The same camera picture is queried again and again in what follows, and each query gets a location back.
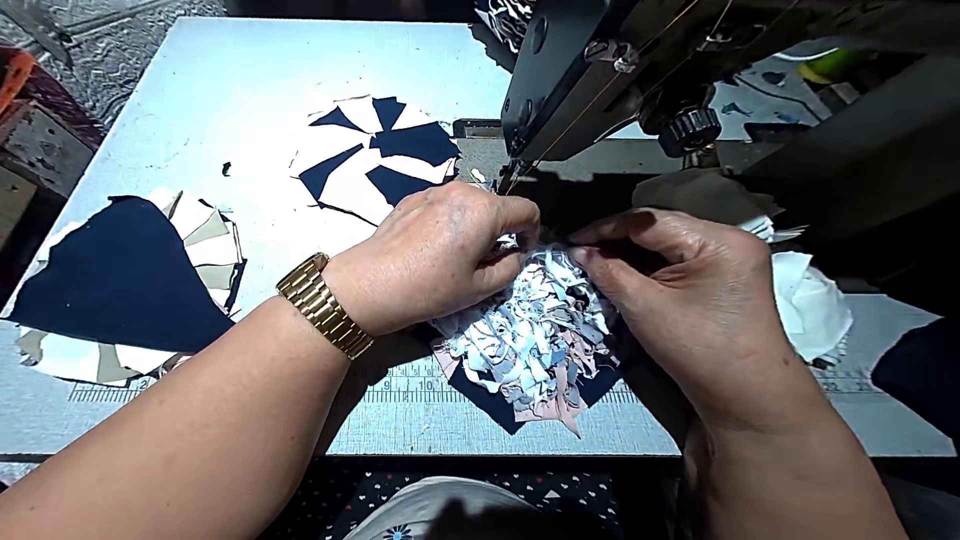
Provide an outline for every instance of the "sewing machine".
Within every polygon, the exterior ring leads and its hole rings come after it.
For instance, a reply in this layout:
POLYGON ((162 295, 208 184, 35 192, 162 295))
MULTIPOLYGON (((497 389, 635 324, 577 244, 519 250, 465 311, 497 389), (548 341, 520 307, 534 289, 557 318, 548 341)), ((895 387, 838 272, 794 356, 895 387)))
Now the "sewing machine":
POLYGON ((515 168, 637 122, 679 158, 720 136, 714 83, 798 42, 955 52, 960 7, 849 0, 540 0, 501 112, 515 168))
MULTIPOLYGON (((777 197, 791 225, 809 225, 804 247, 835 273, 897 273, 925 257, 909 244, 928 235, 930 216, 960 207, 960 183, 941 181, 956 166, 945 144, 960 118, 958 22, 960 4, 933 1, 540 0, 501 109, 509 165, 499 191, 549 161, 598 154, 611 141, 595 143, 635 122, 659 148, 635 140, 601 154, 646 167, 634 172, 668 172, 648 164, 731 137, 728 117, 709 106, 715 92, 747 84, 754 62, 801 41, 927 54, 776 151, 755 153, 762 159, 709 148, 720 154, 714 166, 777 197)), ((938 302, 930 291, 906 296, 928 309, 918 299, 938 302)))

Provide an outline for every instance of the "right hand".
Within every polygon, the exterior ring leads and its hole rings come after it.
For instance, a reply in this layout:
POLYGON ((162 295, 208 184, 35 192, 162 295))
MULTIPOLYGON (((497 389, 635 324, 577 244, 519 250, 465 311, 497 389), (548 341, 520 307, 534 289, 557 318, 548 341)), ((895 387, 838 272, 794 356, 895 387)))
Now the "right hand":
POLYGON ((581 244, 570 255, 708 429, 779 430, 818 408, 810 400, 823 400, 819 387, 780 324, 770 251, 754 235, 678 211, 633 209, 570 240, 581 244), (670 266, 647 277, 588 246, 624 238, 670 266))

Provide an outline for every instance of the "navy blue fabric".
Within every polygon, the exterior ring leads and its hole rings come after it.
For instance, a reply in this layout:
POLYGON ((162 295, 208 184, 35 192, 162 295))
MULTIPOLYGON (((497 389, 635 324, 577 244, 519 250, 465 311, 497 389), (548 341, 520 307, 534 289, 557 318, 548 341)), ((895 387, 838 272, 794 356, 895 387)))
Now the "navy blue fabric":
POLYGON ((139 197, 109 207, 51 248, 10 320, 100 343, 196 353, 233 326, 210 299, 170 221, 139 197))
POLYGON ((960 321, 939 319, 907 332, 880 357, 871 380, 960 441, 960 321))
POLYGON ((315 201, 320 201, 320 195, 324 192, 326 179, 330 177, 330 173, 340 165, 343 165, 344 162, 353 157, 354 154, 360 152, 362 148, 363 145, 358 144, 346 152, 341 152, 329 160, 323 160, 300 173, 300 181, 303 182, 303 185, 310 191, 310 195, 313 196, 315 201))
POLYGON ((380 119, 380 127, 384 131, 394 128, 396 120, 406 108, 405 104, 397 103, 395 97, 388 97, 373 100, 373 109, 376 110, 376 116, 380 119))
POLYGON ((434 187, 436 185, 426 180, 398 173, 394 169, 388 169, 383 166, 377 166, 374 170, 367 173, 367 178, 370 179, 371 183, 376 186, 380 193, 383 193, 387 202, 394 207, 407 195, 423 191, 428 187, 434 187))
POLYGON ((326 115, 321 116, 320 118, 317 118, 310 125, 311 126, 331 126, 331 125, 343 126, 345 128, 356 130, 358 132, 363 131, 360 128, 358 128, 356 124, 354 124, 353 122, 350 122, 350 119, 347 118, 347 116, 344 114, 342 110, 340 110, 339 107, 328 112, 326 115))
POLYGON ((450 142, 450 135, 437 122, 380 132, 376 137, 383 157, 409 156, 436 167, 450 158, 460 156, 460 149, 450 142))
POLYGON ((507 403, 503 395, 499 393, 491 394, 483 386, 470 382, 462 363, 457 364, 457 368, 453 370, 449 383, 450 386, 456 388, 468 400, 472 401, 474 405, 486 412, 493 418, 494 422, 510 435, 516 434, 523 427, 523 422, 514 420, 514 406, 507 403))
POLYGON ((587 406, 593 406, 610 392, 613 386, 622 377, 620 370, 613 364, 612 360, 606 356, 594 356, 597 366, 597 374, 593 379, 586 377, 577 378, 577 386, 580 387, 580 399, 587 406))

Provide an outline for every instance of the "fabric pinwheel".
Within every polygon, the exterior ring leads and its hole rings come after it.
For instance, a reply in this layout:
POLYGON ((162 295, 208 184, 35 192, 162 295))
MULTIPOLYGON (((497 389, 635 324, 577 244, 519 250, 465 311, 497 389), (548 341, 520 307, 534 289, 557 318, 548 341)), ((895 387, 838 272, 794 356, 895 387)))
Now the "fabric pinwheel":
POLYGON ((333 102, 309 115, 290 165, 321 207, 379 225, 401 199, 455 174, 460 150, 438 122, 395 97, 333 102))

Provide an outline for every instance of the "watch strap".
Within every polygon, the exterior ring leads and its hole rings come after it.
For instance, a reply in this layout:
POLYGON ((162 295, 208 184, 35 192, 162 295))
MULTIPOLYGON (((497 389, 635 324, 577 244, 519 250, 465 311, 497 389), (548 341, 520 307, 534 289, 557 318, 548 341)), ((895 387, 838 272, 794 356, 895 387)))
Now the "watch strap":
POLYGON ((329 261, 322 253, 305 260, 276 284, 276 290, 290 301, 335 347, 350 360, 369 349, 373 338, 344 311, 321 275, 329 261))

